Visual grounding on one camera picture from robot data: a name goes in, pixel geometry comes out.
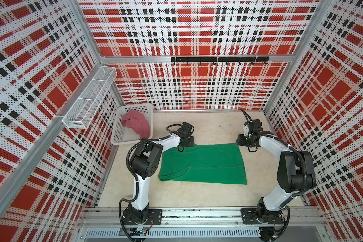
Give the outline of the green tank top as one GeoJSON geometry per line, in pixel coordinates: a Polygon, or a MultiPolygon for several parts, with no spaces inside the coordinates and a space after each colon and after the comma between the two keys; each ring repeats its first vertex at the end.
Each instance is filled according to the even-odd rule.
{"type": "Polygon", "coordinates": [[[236,143],[171,148],[162,154],[160,181],[247,185],[244,160],[236,143]]]}

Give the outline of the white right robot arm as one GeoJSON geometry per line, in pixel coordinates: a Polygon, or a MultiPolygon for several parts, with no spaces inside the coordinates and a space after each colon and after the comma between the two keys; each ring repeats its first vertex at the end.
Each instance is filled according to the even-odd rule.
{"type": "Polygon", "coordinates": [[[288,203],[316,186],[312,155],[298,151],[270,133],[239,134],[237,144],[249,149],[263,147],[278,158],[277,185],[259,200],[250,219],[260,224],[283,221],[277,217],[287,209],[288,203]]]}

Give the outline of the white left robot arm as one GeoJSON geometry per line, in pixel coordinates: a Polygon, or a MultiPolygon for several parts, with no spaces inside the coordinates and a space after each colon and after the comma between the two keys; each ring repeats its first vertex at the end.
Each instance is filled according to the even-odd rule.
{"type": "Polygon", "coordinates": [[[194,147],[195,137],[171,133],[156,139],[142,139],[128,152],[126,165],[134,177],[132,199],[122,198],[121,202],[128,203],[127,210],[120,215],[121,221],[131,221],[135,224],[145,224],[150,217],[149,187],[151,177],[159,167],[163,152],[177,148],[183,152],[186,147],[194,147]]]}

